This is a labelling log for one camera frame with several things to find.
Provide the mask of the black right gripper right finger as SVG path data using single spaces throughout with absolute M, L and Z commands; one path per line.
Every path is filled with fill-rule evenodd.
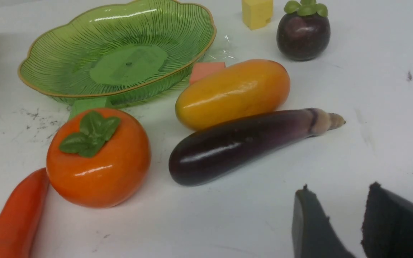
M 361 231 L 366 257 L 413 258 L 413 202 L 371 184 Z

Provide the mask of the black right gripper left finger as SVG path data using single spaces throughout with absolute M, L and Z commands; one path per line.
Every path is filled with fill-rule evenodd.
M 354 258 L 336 235 L 330 217 L 308 185 L 294 195 L 292 245 L 295 258 Z

